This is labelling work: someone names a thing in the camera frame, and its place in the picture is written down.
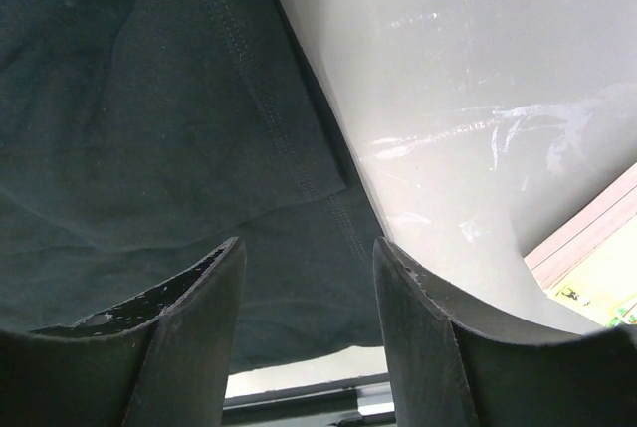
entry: white floor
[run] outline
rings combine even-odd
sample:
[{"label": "white floor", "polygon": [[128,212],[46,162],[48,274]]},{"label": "white floor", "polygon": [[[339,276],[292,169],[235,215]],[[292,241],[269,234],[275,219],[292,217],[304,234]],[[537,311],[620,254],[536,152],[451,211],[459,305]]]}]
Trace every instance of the white floor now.
[{"label": "white floor", "polygon": [[[637,160],[637,0],[282,0],[386,231],[522,318],[587,332],[523,256]],[[385,369],[356,350],[228,395]]]}]

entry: cloth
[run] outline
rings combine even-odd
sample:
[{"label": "cloth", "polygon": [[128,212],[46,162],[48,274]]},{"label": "cloth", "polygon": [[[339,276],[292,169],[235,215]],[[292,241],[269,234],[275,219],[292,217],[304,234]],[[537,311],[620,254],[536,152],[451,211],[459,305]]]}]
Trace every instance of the cloth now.
[{"label": "cloth", "polygon": [[276,0],[5,1],[2,328],[73,323],[238,235],[233,371],[381,343],[380,228]]}]

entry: scuff mark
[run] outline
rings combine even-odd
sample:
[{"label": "scuff mark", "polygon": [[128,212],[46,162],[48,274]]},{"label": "scuff mark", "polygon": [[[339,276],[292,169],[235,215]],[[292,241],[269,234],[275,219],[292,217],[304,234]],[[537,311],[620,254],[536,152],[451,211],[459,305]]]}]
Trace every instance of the scuff mark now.
[{"label": "scuff mark", "polygon": [[391,178],[393,180],[396,180],[396,181],[399,181],[401,183],[404,183],[405,185],[411,185],[411,183],[409,183],[407,180],[404,180],[404,179],[402,179],[402,178],[400,178],[400,177],[398,177],[396,175],[392,175],[391,173],[387,173],[386,171],[380,170],[378,168],[376,168],[376,171],[378,173],[381,173],[381,174],[387,176],[388,178]]},{"label": "scuff mark", "polygon": [[480,121],[475,121],[473,123],[465,123],[462,125],[458,125],[455,128],[452,128],[450,130],[445,130],[442,131],[440,133],[435,133],[433,135],[429,135],[429,136],[425,136],[425,137],[418,137],[418,136],[414,136],[411,137],[410,140],[400,146],[395,146],[393,148],[388,148],[382,151],[379,151],[378,153],[374,154],[373,156],[375,158],[378,159],[382,159],[382,160],[389,160],[389,159],[393,159],[393,158],[399,158],[401,156],[405,156],[409,153],[411,153],[415,148],[422,146],[422,145],[428,145],[431,143],[435,143],[437,141],[441,141],[444,140],[446,138],[450,138],[456,135],[462,135],[462,134],[467,134],[467,133],[472,133],[472,132],[476,132],[476,131],[482,131],[485,130],[487,128],[492,127],[493,125],[495,125],[496,123],[498,123],[499,121],[492,118],[489,120],[480,120]]},{"label": "scuff mark", "polygon": [[401,17],[400,19],[391,21],[389,25],[395,29],[398,27],[405,26],[407,24],[414,24],[416,22],[426,21],[426,20],[433,21],[438,18],[440,18],[440,14],[438,12],[432,12],[430,14],[418,14],[417,16],[414,16],[414,17]]},{"label": "scuff mark", "polygon": [[429,218],[419,215],[418,213],[412,213],[410,211],[400,213],[399,215],[387,216],[387,221],[391,223],[417,223],[425,225],[431,224],[431,220]]},{"label": "scuff mark", "polygon": [[478,225],[474,220],[464,221],[458,226],[469,243],[475,243],[476,238],[481,235]]},{"label": "scuff mark", "polygon": [[409,138],[379,138],[377,140],[374,140],[372,143],[370,143],[370,145],[384,145],[387,143],[400,143],[402,141],[406,141]]},{"label": "scuff mark", "polygon": [[494,157],[494,170],[498,168],[498,128],[491,135],[491,153]]},{"label": "scuff mark", "polygon": [[513,140],[514,137],[520,133],[520,125],[522,124],[522,121],[523,120],[521,118],[518,119],[514,123],[514,126],[512,126],[509,129],[509,132],[507,133],[507,138],[505,139],[505,148],[503,149],[503,153],[509,152],[509,146],[511,145],[511,140]]},{"label": "scuff mark", "polygon": [[499,75],[500,75],[500,73],[499,73],[499,72],[496,72],[495,74],[492,74],[492,75],[490,75],[490,76],[488,76],[488,77],[484,77],[483,79],[480,79],[480,80],[478,81],[478,85],[481,85],[481,84],[483,84],[484,82],[490,81],[491,79],[493,79],[493,78],[495,78],[495,77],[497,77],[497,76],[499,76]]}]

